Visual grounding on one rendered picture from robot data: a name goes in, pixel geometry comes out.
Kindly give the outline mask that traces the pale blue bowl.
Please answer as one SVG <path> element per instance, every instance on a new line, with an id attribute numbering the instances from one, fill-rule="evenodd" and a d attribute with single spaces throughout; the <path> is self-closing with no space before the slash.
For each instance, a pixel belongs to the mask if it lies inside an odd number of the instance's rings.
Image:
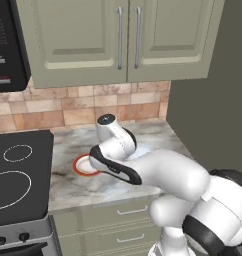
<path id="1" fill-rule="evenodd" d="M 135 152 L 128 157 L 128 160 L 136 159 L 152 151 L 153 148 L 151 146 L 145 144 L 138 144 Z"/>

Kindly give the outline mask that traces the small red-rimmed white plate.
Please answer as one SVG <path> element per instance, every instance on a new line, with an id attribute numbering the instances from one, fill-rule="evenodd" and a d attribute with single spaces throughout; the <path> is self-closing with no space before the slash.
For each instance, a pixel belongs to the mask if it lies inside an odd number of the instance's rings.
<path id="1" fill-rule="evenodd" d="M 99 171 L 91 166 L 88 154 L 78 156 L 73 161 L 72 168 L 80 176 L 91 177 L 99 174 Z"/>

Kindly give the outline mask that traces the green cupboard door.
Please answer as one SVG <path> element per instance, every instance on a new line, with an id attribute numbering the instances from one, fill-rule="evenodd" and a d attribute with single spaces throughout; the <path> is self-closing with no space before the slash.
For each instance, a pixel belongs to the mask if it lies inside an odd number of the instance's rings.
<path id="1" fill-rule="evenodd" d="M 122 69 L 118 14 L 123 8 Z M 128 0 L 17 0 L 34 87 L 126 81 Z"/>
<path id="2" fill-rule="evenodd" d="M 128 81 L 208 76 L 225 0 L 130 0 Z M 139 67 L 135 8 L 142 8 Z"/>

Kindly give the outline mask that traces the black microwave oven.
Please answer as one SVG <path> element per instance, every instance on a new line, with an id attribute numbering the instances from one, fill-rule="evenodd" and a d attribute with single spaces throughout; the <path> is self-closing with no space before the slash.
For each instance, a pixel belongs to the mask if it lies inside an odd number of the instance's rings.
<path id="1" fill-rule="evenodd" d="M 0 0 L 0 93 L 24 91 L 30 76 L 17 0 Z"/>

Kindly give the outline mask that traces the green drawer front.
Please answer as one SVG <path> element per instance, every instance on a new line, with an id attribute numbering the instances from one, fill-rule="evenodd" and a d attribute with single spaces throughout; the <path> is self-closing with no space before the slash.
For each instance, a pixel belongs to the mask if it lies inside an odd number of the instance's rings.
<path id="1" fill-rule="evenodd" d="M 90 256 L 119 249 L 153 245 L 159 236 L 160 229 L 153 225 L 93 231 L 81 237 L 81 253 L 84 256 Z"/>
<path id="2" fill-rule="evenodd" d="M 80 207 L 76 212 L 78 229 L 85 231 L 148 219 L 149 206 L 153 200 L 153 197 L 147 196 Z M 118 209 L 120 211 L 131 211 L 141 209 L 145 205 L 148 205 L 146 212 L 121 216 L 116 213 Z"/>

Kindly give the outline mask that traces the black hob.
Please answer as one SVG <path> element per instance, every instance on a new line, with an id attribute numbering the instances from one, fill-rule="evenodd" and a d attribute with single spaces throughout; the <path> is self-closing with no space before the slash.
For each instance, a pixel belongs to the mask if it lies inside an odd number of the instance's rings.
<path id="1" fill-rule="evenodd" d="M 46 216 L 53 140 L 49 130 L 0 134 L 0 226 Z"/>

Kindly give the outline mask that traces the silver oven control panel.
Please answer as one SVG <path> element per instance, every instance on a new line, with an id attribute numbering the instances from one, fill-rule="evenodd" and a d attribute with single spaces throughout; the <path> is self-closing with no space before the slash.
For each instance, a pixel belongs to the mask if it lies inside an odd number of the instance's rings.
<path id="1" fill-rule="evenodd" d="M 0 250 L 46 242 L 52 236 L 50 218 L 0 226 Z"/>

